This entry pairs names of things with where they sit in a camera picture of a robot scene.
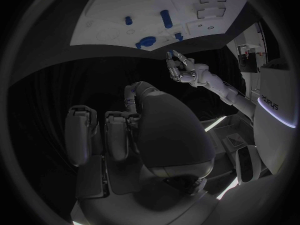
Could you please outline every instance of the white panel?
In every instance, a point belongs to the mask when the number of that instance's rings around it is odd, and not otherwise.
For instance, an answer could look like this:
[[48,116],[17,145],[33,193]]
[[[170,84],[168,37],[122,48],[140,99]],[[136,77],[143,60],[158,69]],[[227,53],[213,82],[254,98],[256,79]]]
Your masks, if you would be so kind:
[[[175,38],[176,33],[181,33],[184,40],[222,34],[236,19],[246,0],[217,1],[219,0],[208,0],[208,3],[201,4],[200,0],[90,0],[77,22],[70,45],[136,48],[136,43],[141,39],[155,37],[154,45],[141,47],[152,51],[179,42]],[[201,28],[198,27],[198,7],[206,10],[205,18],[201,19]],[[222,20],[216,17],[220,15],[220,11],[207,17],[209,9],[215,7],[226,8]],[[164,26],[160,15],[162,10],[169,11],[173,23],[170,29]],[[131,17],[133,24],[126,25],[125,17]]]

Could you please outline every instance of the blue led light strip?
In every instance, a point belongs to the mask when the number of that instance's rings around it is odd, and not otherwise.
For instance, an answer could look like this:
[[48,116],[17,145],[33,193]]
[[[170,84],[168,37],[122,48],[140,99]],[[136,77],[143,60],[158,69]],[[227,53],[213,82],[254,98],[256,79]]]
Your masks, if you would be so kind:
[[276,118],[278,121],[282,122],[283,124],[287,125],[290,128],[295,129],[296,126],[295,125],[291,125],[289,123],[287,123],[286,121],[283,121],[282,119],[280,119],[278,116],[276,116],[275,114],[273,114],[272,112],[270,112],[260,101],[260,98],[257,99],[258,103],[263,107],[264,110],[266,110],[269,114],[271,114],[274,118]]

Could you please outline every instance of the glowing light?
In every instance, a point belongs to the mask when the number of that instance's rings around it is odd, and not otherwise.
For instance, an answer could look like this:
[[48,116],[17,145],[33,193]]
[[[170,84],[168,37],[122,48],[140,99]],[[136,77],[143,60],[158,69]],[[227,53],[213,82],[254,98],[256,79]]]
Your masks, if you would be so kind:
[[260,101],[260,98],[257,99],[258,103],[263,107],[264,110],[266,110],[269,114],[271,114],[274,118],[276,118],[278,121],[282,122],[283,124],[287,125],[288,127],[290,128],[296,128],[295,125],[291,125],[285,121],[283,121],[282,119],[280,119],[278,116],[276,116],[275,114],[273,114],[271,111],[269,111],[263,104],[262,102]]
[[222,197],[223,197],[223,195],[229,190],[229,189],[232,189],[232,188],[234,188],[236,185],[238,185],[239,184],[239,182],[238,182],[238,177],[236,177],[234,180],[233,180],[233,182],[219,195],[219,196],[217,196],[217,198],[216,199],[218,199],[218,200],[220,200]]
[[212,125],[208,126],[207,128],[204,129],[205,132],[209,131],[210,129],[212,129],[214,126],[216,126],[218,123],[220,123],[224,118],[226,118],[227,116],[221,117],[219,118],[217,121],[215,121]]

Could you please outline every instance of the dark background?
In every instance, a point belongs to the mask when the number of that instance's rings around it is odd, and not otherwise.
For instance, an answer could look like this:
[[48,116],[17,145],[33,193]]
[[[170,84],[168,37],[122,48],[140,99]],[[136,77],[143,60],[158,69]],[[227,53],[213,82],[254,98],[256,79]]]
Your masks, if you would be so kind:
[[[17,2],[8,5],[7,0],[0,1],[2,16],[6,18],[2,21],[2,49],[9,38],[9,32],[15,26],[15,21],[33,0],[10,1]],[[295,6],[295,1],[281,0],[281,9],[290,10]],[[285,14],[286,17],[280,19],[286,19],[290,29],[295,31],[297,36],[295,18],[288,12]],[[268,52],[276,58],[279,55],[276,52],[278,48],[275,46],[271,49],[271,46],[271,43],[267,44]],[[228,57],[228,62],[224,62],[224,56]],[[195,58],[199,63],[207,63],[212,73],[237,88],[245,89],[243,79],[240,75],[236,77],[237,62],[226,47],[191,54],[188,57]],[[114,70],[116,67],[122,68],[118,74]],[[38,194],[66,220],[70,219],[69,213],[76,201],[76,168],[68,163],[64,153],[63,128],[67,110],[72,105],[84,103],[95,108],[99,117],[107,110],[122,111],[123,88],[132,81],[136,82],[137,78],[138,81],[152,83],[162,91],[179,98],[196,112],[201,120],[236,112],[228,109],[226,104],[209,91],[172,81],[164,61],[141,58],[103,57],[67,62],[40,70],[10,88],[8,118],[13,145],[21,167]],[[298,191],[297,183],[294,189],[293,192]],[[8,183],[2,183],[2,192],[5,201],[4,216],[8,221],[13,224],[29,221],[27,211],[14,197],[14,191]],[[293,196],[293,193],[290,192],[287,196]],[[293,211],[286,211],[289,214],[283,216],[282,222],[277,224],[290,224],[283,221],[293,218]]]

